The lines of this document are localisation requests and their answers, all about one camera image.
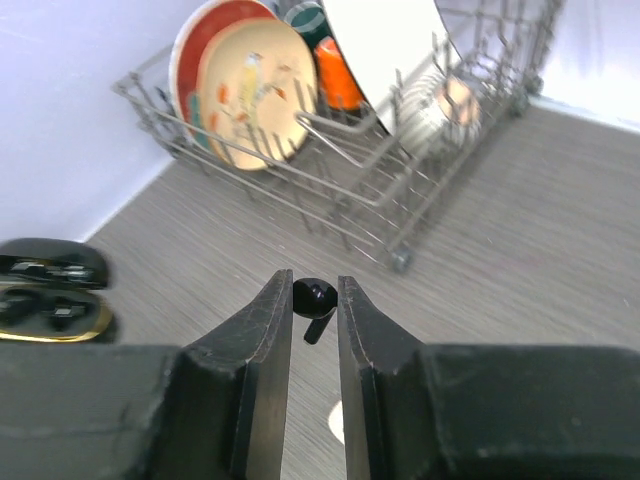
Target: white bowl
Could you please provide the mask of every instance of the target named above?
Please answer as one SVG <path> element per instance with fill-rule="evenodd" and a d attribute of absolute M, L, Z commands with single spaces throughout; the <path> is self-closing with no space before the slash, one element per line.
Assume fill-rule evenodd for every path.
<path fill-rule="evenodd" d="M 473 90 L 439 71 L 425 73 L 403 94 L 398 115 L 400 144 L 421 158 L 461 147 L 480 130 L 480 104 Z"/>

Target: white round object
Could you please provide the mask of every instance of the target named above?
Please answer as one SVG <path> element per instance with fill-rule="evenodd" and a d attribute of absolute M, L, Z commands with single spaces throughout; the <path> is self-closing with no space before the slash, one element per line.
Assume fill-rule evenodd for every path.
<path fill-rule="evenodd" d="M 404 93 L 399 108 L 400 144 L 420 158 L 453 147 L 480 130 L 480 104 L 473 90 L 440 72 L 420 77 Z"/>
<path fill-rule="evenodd" d="M 451 68 L 460 62 L 434 0 L 322 0 L 322 6 L 351 74 L 390 133 L 395 133 L 394 112 L 391 102 L 387 108 L 382 103 L 397 84 L 397 73 L 403 79 L 413 73 L 433 52 L 434 37 L 443 70 L 445 47 Z"/>

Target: gold trim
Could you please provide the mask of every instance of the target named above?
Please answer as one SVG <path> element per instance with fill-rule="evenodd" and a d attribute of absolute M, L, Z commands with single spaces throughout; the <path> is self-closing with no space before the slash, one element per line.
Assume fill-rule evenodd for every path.
<path fill-rule="evenodd" d="M 7 285 L 6 287 L 0 287 L 0 292 L 6 290 L 8 288 L 12 288 L 13 286 L 20 287 L 42 287 L 40 284 L 24 284 L 24 283 L 16 283 L 14 285 Z M 100 300 L 100 315 L 98 319 L 93 324 L 91 329 L 81 335 L 69 336 L 69 337 L 33 337 L 31 335 L 17 335 L 15 333 L 9 333 L 4 330 L 0 330 L 0 340 L 10 340 L 14 342 L 37 342 L 37 343 L 78 343 L 78 342 L 87 342 L 89 340 L 93 340 L 98 335 L 103 333 L 111 320 L 113 319 L 113 313 L 111 309 L 108 307 L 107 303 L 102 297 L 98 297 L 93 293 L 86 292 L 89 295 L 92 295 Z"/>

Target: red plate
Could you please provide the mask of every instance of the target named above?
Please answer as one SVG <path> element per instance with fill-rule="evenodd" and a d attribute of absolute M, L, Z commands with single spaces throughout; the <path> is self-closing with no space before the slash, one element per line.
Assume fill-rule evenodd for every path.
<path fill-rule="evenodd" d="M 196 92 L 198 65 L 207 44 L 230 25 L 251 18 L 275 18 L 275 15 L 255 0 L 214 0 L 198 8 L 186 21 L 169 62 L 169 89 L 178 118 L 194 123 L 190 118 L 190 101 Z"/>

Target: black spherical object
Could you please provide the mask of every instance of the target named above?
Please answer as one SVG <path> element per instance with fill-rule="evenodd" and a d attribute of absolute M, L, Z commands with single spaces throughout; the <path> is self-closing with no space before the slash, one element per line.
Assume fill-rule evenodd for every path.
<path fill-rule="evenodd" d="M 338 306 L 336 289 L 319 278 L 301 278 L 293 284 L 293 311 L 312 320 L 304 340 L 315 345 Z"/>

